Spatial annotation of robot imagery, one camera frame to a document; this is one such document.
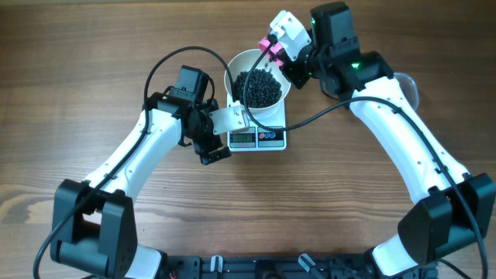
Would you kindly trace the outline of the pink scoop blue handle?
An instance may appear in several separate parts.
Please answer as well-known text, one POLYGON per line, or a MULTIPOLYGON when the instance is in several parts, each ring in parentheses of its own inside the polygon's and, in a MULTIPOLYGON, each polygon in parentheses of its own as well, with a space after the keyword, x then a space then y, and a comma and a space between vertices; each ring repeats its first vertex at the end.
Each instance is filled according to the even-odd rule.
MULTIPOLYGON (((264 37, 258 42, 259 49, 264 52, 270 45, 268 38, 264 37)), ((271 62, 276 64, 278 67, 284 65, 285 50, 280 43, 274 44, 266 53, 266 58, 271 62)))

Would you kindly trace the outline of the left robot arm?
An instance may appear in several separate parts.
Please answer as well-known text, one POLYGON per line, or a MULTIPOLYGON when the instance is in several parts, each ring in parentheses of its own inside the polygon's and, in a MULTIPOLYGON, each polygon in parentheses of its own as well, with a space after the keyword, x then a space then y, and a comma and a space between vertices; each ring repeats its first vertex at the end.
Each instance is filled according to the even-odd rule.
POLYGON ((132 132, 83 181, 56 190, 52 231, 45 247, 52 261, 98 278, 172 278, 165 252, 138 243, 134 203, 159 162, 189 139, 204 165, 230 157, 210 115, 213 84, 203 71, 183 66, 176 84, 145 95, 132 132))

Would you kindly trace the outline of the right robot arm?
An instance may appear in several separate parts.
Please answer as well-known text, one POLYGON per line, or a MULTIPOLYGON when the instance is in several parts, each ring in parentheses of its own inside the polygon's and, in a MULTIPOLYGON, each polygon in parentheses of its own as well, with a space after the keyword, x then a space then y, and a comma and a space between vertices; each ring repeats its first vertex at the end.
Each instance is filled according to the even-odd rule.
POLYGON ((472 175, 437 141, 408 103, 394 71, 377 52, 363 52, 349 7, 331 2, 311 11, 305 28, 290 12, 270 23, 274 57, 297 88, 319 80, 374 134, 398 169, 413 202, 397 232, 372 250, 384 277, 482 246, 495 202, 494 182, 472 175))

